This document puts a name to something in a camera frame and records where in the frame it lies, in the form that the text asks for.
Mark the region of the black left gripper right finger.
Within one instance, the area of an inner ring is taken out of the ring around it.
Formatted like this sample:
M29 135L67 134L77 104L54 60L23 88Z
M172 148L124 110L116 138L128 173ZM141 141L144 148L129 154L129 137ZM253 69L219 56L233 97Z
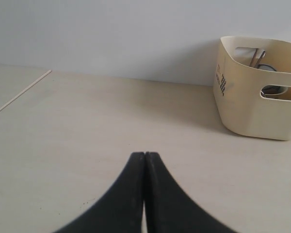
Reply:
M234 233L197 205L157 152L145 154L145 216L149 233Z

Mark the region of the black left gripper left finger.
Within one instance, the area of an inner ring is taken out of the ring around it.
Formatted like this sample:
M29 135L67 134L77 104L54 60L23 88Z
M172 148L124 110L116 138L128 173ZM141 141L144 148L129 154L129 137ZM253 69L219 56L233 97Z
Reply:
M140 233L145 154L134 152L109 190L58 233Z

